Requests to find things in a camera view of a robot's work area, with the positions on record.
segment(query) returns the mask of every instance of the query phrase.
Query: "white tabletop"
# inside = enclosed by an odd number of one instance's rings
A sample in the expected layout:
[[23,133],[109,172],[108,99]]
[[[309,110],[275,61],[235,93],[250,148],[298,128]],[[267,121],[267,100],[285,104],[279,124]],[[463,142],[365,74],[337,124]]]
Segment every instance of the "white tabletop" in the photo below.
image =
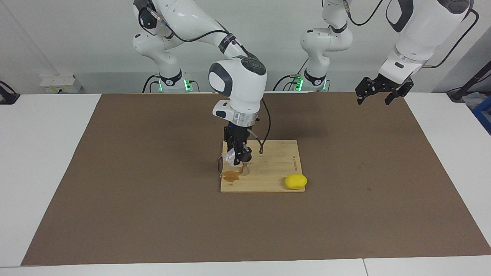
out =
[[[491,275],[491,257],[20,267],[100,95],[23,95],[0,106],[0,276],[3,275]],[[406,101],[488,243],[491,137],[445,94]]]

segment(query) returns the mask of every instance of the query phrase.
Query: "green light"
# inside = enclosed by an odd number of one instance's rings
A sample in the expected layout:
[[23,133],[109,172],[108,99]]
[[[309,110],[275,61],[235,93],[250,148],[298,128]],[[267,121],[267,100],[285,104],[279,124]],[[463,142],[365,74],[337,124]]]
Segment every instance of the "green light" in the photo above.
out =
[[186,87],[186,92],[189,92],[192,90],[191,83],[186,79],[184,79],[184,86]]
[[302,86],[303,86],[303,79],[298,78],[297,84],[295,85],[295,90],[302,91]]

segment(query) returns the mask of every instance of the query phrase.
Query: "yellow lemon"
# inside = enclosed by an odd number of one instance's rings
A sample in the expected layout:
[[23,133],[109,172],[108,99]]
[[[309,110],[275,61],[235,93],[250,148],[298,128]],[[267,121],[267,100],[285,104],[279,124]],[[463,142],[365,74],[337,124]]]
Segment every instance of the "yellow lemon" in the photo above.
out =
[[285,179],[285,184],[289,189],[300,190],[307,185],[307,178],[302,174],[292,174]]

